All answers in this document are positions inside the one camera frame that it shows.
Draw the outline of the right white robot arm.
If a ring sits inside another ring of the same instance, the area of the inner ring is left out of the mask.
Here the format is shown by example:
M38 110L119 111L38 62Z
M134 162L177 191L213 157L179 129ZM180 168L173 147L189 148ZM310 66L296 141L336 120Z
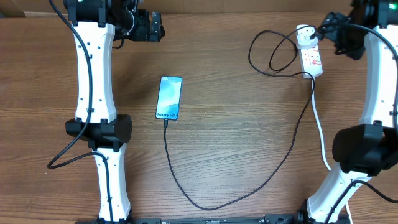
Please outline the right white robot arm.
M397 1L355 0L349 15L329 13L317 29L337 55L367 58L364 109L359 125L338 131L335 164L293 223L349 223L341 209L360 186L397 164Z

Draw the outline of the blue Galaxy smartphone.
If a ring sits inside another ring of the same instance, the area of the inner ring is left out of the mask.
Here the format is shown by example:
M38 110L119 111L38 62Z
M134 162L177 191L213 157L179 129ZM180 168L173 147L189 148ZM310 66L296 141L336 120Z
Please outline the blue Galaxy smartphone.
M157 100L155 117L164 120L178 120L182 93L181 77L163 76Z

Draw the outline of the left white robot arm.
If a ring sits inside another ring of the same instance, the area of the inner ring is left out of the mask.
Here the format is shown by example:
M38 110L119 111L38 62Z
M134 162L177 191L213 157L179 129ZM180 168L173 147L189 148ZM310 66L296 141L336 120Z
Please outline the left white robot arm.
M132 223L124 165L132 120L119 114L114 104L113 43L158 42L165 35L161 14L137 5L137 1L64 1L78 64L78 103L65 129L87 142L88 155L96 162L101 205L95 223Z

